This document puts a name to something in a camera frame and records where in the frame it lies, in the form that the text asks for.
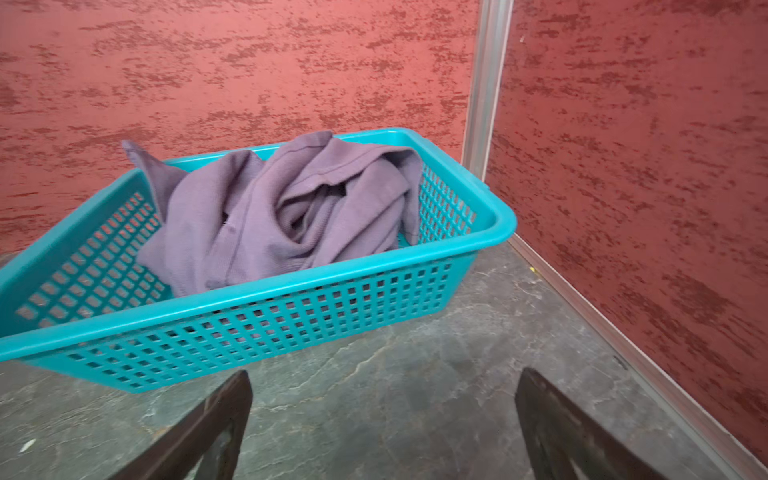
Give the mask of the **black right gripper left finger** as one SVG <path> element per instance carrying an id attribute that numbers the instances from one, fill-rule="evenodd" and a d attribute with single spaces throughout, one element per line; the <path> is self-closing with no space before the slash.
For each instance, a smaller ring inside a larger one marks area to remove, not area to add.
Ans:
<path id="1" fill-rule="evenodd" d="M 114 479 L 231 479 L 253 392 L 248 373 L 230 376 Z"/>

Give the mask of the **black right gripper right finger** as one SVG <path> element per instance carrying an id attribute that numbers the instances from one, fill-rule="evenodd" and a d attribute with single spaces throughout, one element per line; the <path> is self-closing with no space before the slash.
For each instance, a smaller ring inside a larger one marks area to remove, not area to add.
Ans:
<path id="1" fill-rule="evenodd" d="M 661 479 L 536 369 L 523 369 L 515 405 L 537 479 Z"/>

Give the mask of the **purple trousers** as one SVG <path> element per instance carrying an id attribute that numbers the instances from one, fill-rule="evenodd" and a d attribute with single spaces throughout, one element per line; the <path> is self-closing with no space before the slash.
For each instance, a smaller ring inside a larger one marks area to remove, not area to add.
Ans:
<path id="1" fill-rule="evenodd" d="M 186 172 L 125 142 L 160 216 L 139 263 L 176 296 L 416 244 L 423 162 L 412 149 L 304 134 L 268 159 L 234 151 Z"/>

